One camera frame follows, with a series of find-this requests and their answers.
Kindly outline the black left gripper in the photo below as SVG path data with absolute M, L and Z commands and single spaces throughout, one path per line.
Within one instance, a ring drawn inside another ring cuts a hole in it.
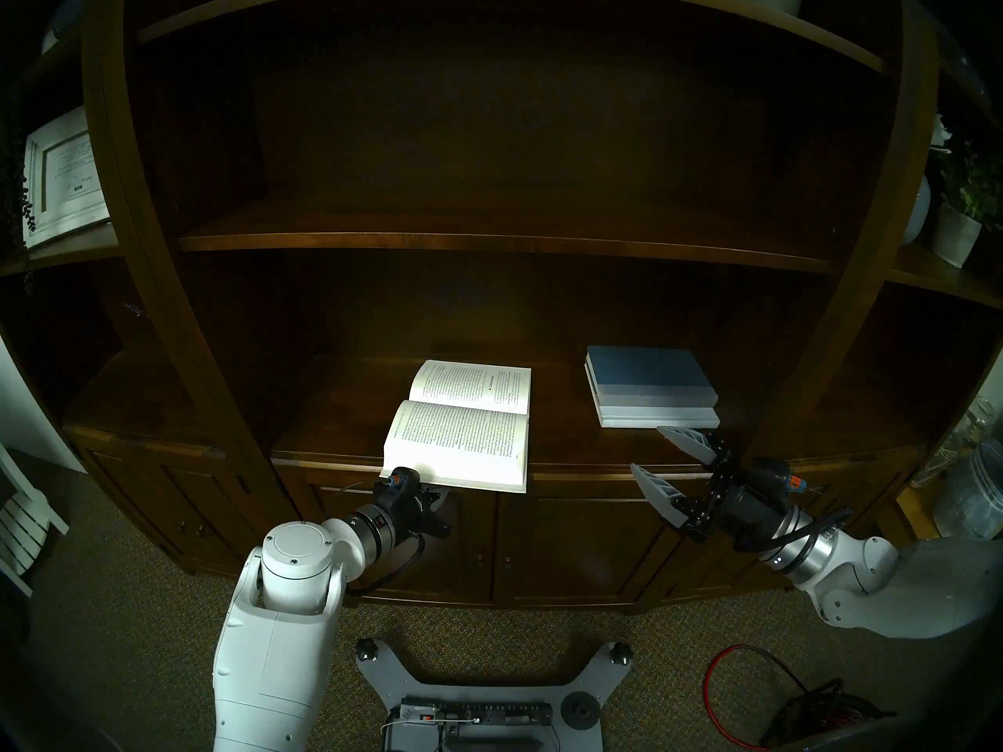
M 376 485 L 376 507 L 382 512 L 394 539 L 427 535 L 447 539 L 453 526 L 440 509 L 448 499 L 449 488 L 425 485 L 423 492 L 418 472 L 409 467 L 395 467 Z

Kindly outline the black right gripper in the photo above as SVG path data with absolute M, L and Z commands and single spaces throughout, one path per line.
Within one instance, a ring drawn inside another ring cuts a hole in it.
M 712 488 L 727 488 L 717 524 L 732 537 L 736 551 L 766 550 L 785 534 L 792 508 L 792 472 L 786 461 L 753 459 L 747 468 L 737 468 L 734 453 L 712 433 L 676 426 L 658 426 L 657 432 L 711 473 Z M 666 525 L 692 541 L 709 539 L 706 499 L 684 494 L 670 480 L 638 464 L 631 464 L 631 473 Z

